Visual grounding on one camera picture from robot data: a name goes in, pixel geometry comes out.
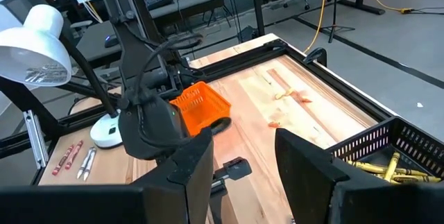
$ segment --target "lamp base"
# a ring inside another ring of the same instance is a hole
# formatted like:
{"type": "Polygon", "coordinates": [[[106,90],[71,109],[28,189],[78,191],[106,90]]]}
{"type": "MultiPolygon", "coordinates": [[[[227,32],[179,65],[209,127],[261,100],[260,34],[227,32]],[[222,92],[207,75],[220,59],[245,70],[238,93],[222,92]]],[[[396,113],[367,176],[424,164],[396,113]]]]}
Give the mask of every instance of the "lamp base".
{"type": "Polygon", "coordinates": [[[122,144],[122,137],[119,131],[119,115],[111,118],[109,114],[101,117],[91,129],[89,135],[98,148],[114,148],[122,144]]]}

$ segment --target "lamp shade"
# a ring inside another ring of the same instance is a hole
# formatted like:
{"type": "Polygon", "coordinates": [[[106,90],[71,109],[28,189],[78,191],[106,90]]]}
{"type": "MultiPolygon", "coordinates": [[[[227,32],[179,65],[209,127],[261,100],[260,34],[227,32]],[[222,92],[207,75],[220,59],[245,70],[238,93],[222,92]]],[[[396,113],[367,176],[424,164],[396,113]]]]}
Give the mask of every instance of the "lamp shade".
{"type": "Polygon", "coordinates": [[[23,26],[0,32],[0,76],[26,85],[58,86],[71,80],[71,60],[59,36],[60,12],[31,8],[23,26]]]}

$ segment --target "white cable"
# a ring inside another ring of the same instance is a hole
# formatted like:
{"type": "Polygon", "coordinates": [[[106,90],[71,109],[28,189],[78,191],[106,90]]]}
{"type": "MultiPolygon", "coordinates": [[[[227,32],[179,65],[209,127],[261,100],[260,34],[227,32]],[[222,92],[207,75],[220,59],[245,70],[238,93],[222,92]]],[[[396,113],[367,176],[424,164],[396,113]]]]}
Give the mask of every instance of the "white cable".
{"type": "Polygon", "coordinates": [[[99,23],[103,23],[103,20],[100,18],[99,14],[97,13],[97,11],[94,9],[93,5],[91,4],[91,2],[89,2],[89,0],[85,0],[85,2],[83,2],[83,5],[85,6],[85,8],[87,9],[88,13],[92,16],[95,20],[97,20],[99,23]]]}
{"type": "Polygon", "coordinates": [[[88,4],[83,3],[84,7],[86,8],[86,11],[88,11],[89,15],[91,15],[91,17],[93,19],[95,19],[98,23],[103,23],[102,19],[100,17],[97,17],[94,12],[92,11],[92,9],[88,6],[88,4]]]}

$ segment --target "yellow cable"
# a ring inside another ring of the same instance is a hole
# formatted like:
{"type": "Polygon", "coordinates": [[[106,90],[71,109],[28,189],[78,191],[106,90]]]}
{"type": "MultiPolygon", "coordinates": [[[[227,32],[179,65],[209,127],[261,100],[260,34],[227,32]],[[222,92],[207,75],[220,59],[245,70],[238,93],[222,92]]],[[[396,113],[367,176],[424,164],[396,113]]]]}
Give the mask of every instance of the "yellow cable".
{"type": "Polygon", "coordinates": [[[94,8],[94,6],[92,6],[92,4],[91,4],[91,2],[89,2],[89,0],[85,0],[86,1],[86,3],[89,5],[89,7],[91,8],[91,10],[94,12],[94,14],[96,15],[96,17],[98,18],[98,19],[100,19],[100,23],[102,23],[103,22],[103,20],[100,18],[100,16],[99,16],[99,14],[97,13],[97,11],[96,11],[96,9],[94,8]]]}
{"type": "Polygon", "coordinates": [[[316,29],[316,34],[315,34],[313,40],[311,41],[311,44],[305,49],[304,53],[306,53],[306,52],[308,52],[308,50],[310,50],[310,48],[313,46],[314,42],[318,38],[319,30],[321,29],[321,25],[322,25],[322,18],[324,16],[324,7],[325,7],[325,0],[322,0],[321,15],[319,16],[319,24],[318,24],[318,28],[316,29]]]}
{"type": "Polygon", "coordinates": [[[413,8],[393,8],[390,6],[386,6],[379,0],[376,0],[376,2],[378,2],[378,4],[381,5],[385,9],[394,10],[394,11],[401,12],[401,13],[406,13],[406,12],[410,12],[413,10],[413,8]]]}

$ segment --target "wooden tabletop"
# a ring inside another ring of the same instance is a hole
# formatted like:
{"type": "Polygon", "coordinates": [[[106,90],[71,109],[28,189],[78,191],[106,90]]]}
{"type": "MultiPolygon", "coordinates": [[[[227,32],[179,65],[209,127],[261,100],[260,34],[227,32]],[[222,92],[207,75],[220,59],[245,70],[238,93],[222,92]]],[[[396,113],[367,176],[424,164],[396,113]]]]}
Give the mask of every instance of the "wooden tabletop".
{"type": "MultiPolygon", "coordinates": [[[[202,67],[277,38],[268,34],[195,60],[191,65],[202,67]]],[[[268,126],[270,122],[280,123],[282,128],[321,148],[328,148],[376,124],[367,114],[286,56],[226,76],[210,85],[232,104],[232,125],[214,137],[215,168],[240,156],[249,161],[253,170],[245,178],[226,181],[228,194],[222,204],[224,223],[288,222],[291,211],[278,175],[274,152],[275,128],[268,126]],[[275,100],[276,94],[290,88],[312,102],[301,103],[295,94],[275,100]]],[[[93,98],[85,99],[73,108],[73,112],[99,103],[93,98]]],[[[153,161],[128,156],[121,146],[112,150],[98,150],[87,182],[77,180],[80,163],[87,149],[93,145],[89,137],[90,129],[60,138],[40,185],[130,183],[155,167],[153,161]],[[61,170],[57,176],[52,175],[52,169],[67,148],[81,139],[85,144],[72,168],[61,170]]]]}

